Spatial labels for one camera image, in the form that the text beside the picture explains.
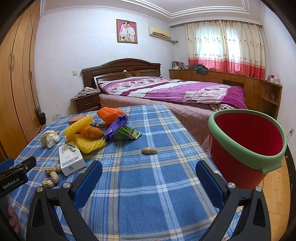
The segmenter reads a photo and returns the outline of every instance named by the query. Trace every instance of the pink mattress cover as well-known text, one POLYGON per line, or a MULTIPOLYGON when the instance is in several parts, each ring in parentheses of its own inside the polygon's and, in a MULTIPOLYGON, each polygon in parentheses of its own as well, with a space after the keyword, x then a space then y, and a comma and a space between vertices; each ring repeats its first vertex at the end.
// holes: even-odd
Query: pink mattress cover
POLYGON ((207 126, 210 115, 214 112, 197 106, 141 99, 135 97, 100 94, 102 107, 118 108, 132 105, 165 104, 193 135, 205 151, 210 151, 212 137, 207 126))

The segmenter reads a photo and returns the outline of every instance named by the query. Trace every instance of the crumpled white plastic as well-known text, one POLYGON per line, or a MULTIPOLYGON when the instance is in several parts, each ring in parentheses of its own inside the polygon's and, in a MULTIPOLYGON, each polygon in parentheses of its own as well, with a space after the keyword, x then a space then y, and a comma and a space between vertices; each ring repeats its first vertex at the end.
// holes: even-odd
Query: crumpled white plastic
POLYGON ((59 142, 59 132, 58 131, 46 131, 41 135, 41 144, 51 148, 56 143, 59 142))

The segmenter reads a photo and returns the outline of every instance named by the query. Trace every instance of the metal bolt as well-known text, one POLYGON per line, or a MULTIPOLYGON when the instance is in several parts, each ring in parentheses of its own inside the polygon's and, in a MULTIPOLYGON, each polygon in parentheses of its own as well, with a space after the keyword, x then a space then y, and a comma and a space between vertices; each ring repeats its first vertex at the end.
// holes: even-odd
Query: metal bolt
POLYGON ((259 187, 259 186, 256 186, 255 189, 256 189, 257 192, 261 192, 262 191, 262 188, 259 187))
POLYGON ((42 192, 43 191, 43 187, 37 187, 37 192, 42 192))
POLYGON ((235 184, 234 184, 234 183, 227 183, 227 186, 228 186, 229 188, 235 188, 235 184))
POLYGON ((68 188, 68 187, 70 187, 71 186, 71 183, 64 183, 63 184, 63 188, 68 188))

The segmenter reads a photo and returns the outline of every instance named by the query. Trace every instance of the barcode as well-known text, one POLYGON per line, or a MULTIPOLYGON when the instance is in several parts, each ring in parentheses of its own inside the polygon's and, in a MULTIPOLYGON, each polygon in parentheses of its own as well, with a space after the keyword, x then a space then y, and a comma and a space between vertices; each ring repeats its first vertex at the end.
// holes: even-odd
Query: barcode
POLYGON ((68 165, 69 163, 72 163, 72 162, 76 161, 77 159, 79 159, 79 156, 76 156, 76 157, 74 157, 74 158, 72 158, 72 159, 70 159, 70 160, 64 162, 64 163, 62 164, 62 167, 68 165))

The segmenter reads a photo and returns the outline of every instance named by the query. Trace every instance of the wardrobe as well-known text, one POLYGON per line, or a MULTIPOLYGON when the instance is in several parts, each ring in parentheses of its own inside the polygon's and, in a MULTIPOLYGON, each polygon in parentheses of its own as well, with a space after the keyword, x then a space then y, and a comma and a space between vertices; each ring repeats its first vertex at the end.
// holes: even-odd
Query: wardrobe
POLYGON ((34 75, 40 0, 13 24, 0 45, 0 162, 16 159, 42 126, 34 75))

